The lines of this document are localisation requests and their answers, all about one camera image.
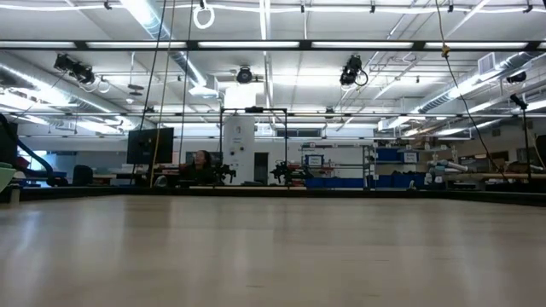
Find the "shelving unit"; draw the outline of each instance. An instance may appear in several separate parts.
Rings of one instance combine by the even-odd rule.
[[[449,150],[446,146],[438,148],[412,148],[406,147],[378,147],[373,146],[375,156],[375,170],[377,172],[378,165],[418,165],[421,159],[422,153],[434,153]],[[406,153],[416,153],[415,156],[406,157]],[[417,184],[421,184],[421,180],[424,181],[424,177],[421,175],[400,174],[400,175],[374,175],[373,182],[370,184],[371,188],[407,188],[410,185],[410,181],[414,180]]]
[[[322,161],[322,165],[308,165],[306,162],[308,162],[305,158],[305,152],[309,153],[310,151],[315,152],[317,149],[355,149],[359,148],[362,151],[362,163],[355,164],[355,163],[332,163],[331,161],[328,164],[325,164],[325,161]],[[371,164],[369,162],[369,153],[370,153],[370,145],[346,145],[346,144],[314,144],[314,143],[305,143],[301,145],[301,164],[307,165],[311,170],[324,170],[328,171],[330,177],[320,177],[316,179],[332,179],[331,182],[324,182],[323,181],[323,188],[360,188],[366,189],[368,188],[368,183],[366,180],[367,174],[371,173],[370,167]],[[320,156],[320,154],[308,154],[307,156]],[[333,178],[331,177],[335,170],[362,170],[362,183],[359,182],[360,178]]]

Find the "person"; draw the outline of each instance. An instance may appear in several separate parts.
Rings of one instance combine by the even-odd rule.
[[[191,165],[180,165],[180,177],[185,180],[195,180],[198,184],[212,184],[216,181],[212,171],[212,156],[206,150],[195,153]]]

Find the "chair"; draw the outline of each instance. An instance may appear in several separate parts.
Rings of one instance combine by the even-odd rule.
[[[85,187],[93,184],[93,170],[87,165],[74,166],[72,184],[74,187]]]

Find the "wooden floor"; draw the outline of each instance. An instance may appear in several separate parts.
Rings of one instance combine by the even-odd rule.
[[[540,208],[114,196],[0,211],[2,307],[545,302]]]

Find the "white pillar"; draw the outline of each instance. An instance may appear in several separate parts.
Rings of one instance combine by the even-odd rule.
[[[237,171],[231,184],[254,181],[254,117],[234,115],[225,120],[224,163]]]

